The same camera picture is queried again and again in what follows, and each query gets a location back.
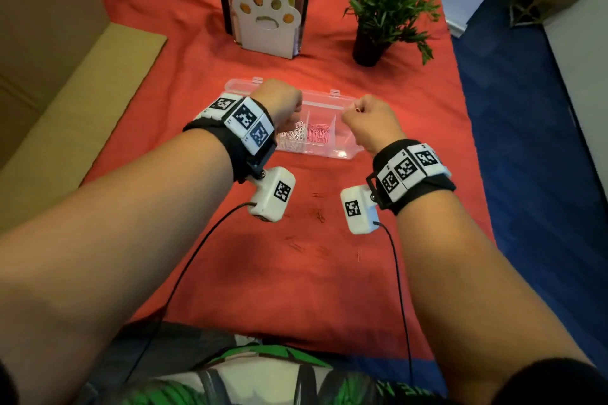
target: forearm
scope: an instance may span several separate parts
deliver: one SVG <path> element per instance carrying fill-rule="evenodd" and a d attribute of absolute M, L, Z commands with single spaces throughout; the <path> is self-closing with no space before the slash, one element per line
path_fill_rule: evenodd
<path fill-rule="evenodd" d="M 496 383 L 551 356 L 586 360 L 454 194 L 411 202 L 398 225 L 416 315 L 448 383 Z"/>
<path fill-rule="evenodd" d="M 28 344 L 15 342 L 15 336 L 34 344 L 65 341 L 64 350 L 80 343 L 84 358 L 75 353 L 73 361 L 82 361 L 78 366 L 86 372 L 86 357 L 167 278 L 232 178 L 220 141 L 191 130 L 2 237 L 0 300 L 6 323 L 0 324 L 0 359 L 19 376 L 18 363 L 36 352 L 24 352 Z M 51 333 L 34 334 L 36 324 Z M 4 336 L 5 330 L 11 336 Z M 52 361 L 69 361 L 54 356 Z"/>

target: hand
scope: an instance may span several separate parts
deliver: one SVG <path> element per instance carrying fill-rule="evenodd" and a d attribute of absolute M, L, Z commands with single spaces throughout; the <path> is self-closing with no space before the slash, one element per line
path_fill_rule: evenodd
<path fill-rule="evenodd" d="M 264 105 L 278 133 L 295 130 L 302 110 L 302 92 L 295 86 L 270 79 L 256 88 L 250 96 Z"/>
<path fill-rule="evenodd" d="M 373 156 L 392 142 L 406 137 L 390 106 L 371 94 L 366 94 L 346 109 L 342 122 L 352 130 L 357 144 Z"/>

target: person's left hand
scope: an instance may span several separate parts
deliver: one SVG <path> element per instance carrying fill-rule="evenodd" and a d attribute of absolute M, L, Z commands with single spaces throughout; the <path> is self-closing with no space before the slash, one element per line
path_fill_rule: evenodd
<path fill-rule="evenodd" d="M 265 80 L 250 96 L 268 110 L 278 133 L 295 130 L 302 109 L 302 92 L 295 86 L 281 80 Z"/>

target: person's right arm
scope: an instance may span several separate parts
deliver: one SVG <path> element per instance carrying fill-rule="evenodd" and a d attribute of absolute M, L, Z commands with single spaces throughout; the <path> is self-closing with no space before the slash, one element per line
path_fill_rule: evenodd
<path fill-rule="evenodd" d="M 406 135 L 372 96 L 344 122 L 372 155 Z M 416 316 L 450 397 L 487 404 L 517 371 L 537 360 L 590 363 L 555 314 L 475 224 L 458 198 L 435 191 L 397 217 Z"/>

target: paw cutout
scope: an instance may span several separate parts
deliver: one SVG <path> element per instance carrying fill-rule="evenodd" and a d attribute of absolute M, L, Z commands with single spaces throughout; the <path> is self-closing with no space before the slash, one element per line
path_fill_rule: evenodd
<path fill-rule="evenodd" d="M 232 0 L 241 44 L 248 50 L 292 58 L 301 15 L 288 0 Z"/>

